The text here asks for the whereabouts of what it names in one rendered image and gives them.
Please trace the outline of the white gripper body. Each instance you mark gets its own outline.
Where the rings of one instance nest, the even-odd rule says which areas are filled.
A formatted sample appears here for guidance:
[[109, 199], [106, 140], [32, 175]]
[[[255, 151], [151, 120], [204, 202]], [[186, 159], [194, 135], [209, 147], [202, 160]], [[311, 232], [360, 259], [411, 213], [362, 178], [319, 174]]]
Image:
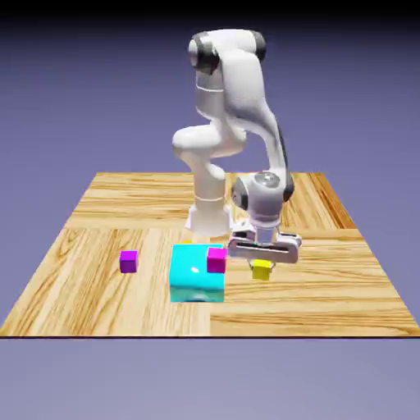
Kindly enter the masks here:
[[278, 236], [273, 243], [257, 243], [233, 238], [228, 254], [233, 258], [266, 260], [272, 263], [296, 263], [299, 259], [301, 239], [297, 236]]

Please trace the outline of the small yellow cube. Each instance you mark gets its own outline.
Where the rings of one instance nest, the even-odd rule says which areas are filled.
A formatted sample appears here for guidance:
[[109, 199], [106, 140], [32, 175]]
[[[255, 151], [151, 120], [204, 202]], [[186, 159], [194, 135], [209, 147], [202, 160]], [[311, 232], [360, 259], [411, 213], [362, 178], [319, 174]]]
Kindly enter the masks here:
[[254, 259], [253, 260], [253, 279], [254, 280], [261, 280], [261, 281], [268, 281], [271, 270], [269, 269], [270, 261], [262, 260], [262, 259]]

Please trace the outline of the small magenta cube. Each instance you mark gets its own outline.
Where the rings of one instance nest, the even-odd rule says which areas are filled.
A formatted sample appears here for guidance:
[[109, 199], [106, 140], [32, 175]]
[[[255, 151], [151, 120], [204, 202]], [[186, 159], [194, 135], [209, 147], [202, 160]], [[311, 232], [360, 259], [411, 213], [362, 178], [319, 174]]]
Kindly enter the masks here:
[[207, 253], [207, 272], [226, 272], [227, 249], [224, 247], [209, 247]]

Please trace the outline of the small purple cube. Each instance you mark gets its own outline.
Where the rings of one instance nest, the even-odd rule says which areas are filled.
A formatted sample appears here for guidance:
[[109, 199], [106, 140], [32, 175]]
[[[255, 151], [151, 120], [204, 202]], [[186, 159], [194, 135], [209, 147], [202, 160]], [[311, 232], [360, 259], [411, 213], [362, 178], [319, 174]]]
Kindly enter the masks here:
[[138, 269], [138, 251], [122, 250], [119, 257], [121, 273], [136, 273]]

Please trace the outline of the large cyan box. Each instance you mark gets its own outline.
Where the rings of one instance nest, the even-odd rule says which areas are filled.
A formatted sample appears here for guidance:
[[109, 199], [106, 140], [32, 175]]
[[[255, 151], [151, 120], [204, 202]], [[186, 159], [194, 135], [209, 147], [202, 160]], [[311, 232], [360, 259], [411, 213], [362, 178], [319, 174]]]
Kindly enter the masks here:
[[220, 303], [225, 297], [225, 273], [207, 272], [209, 247], [223, 244], [174, 244], [169, 269], [172, 303]]

